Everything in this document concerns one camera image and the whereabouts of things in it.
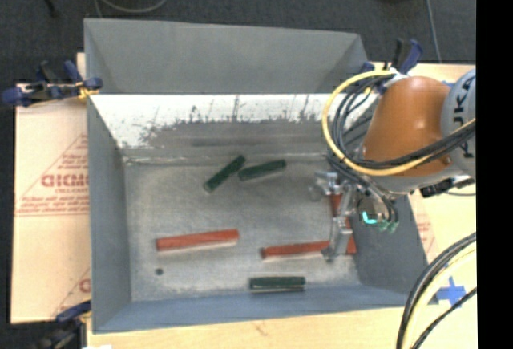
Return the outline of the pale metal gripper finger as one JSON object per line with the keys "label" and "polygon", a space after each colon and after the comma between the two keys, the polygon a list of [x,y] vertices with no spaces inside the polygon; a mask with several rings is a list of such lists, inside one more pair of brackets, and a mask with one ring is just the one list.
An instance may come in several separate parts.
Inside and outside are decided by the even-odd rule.
{"label": "pale metal gripper finger", "polygon": [[323,197],[339,201],[341,185],[336,172],[319,171],[314,173],[313,183],[309,186],[309,199],[319,201]]}
{"label": "pale metal gripper finger", "polygon": [[321,250],[326,262],[346,255],[349,240],[353,235],[350,223],[345,217],[334,217],[331,222],[328,245]]}

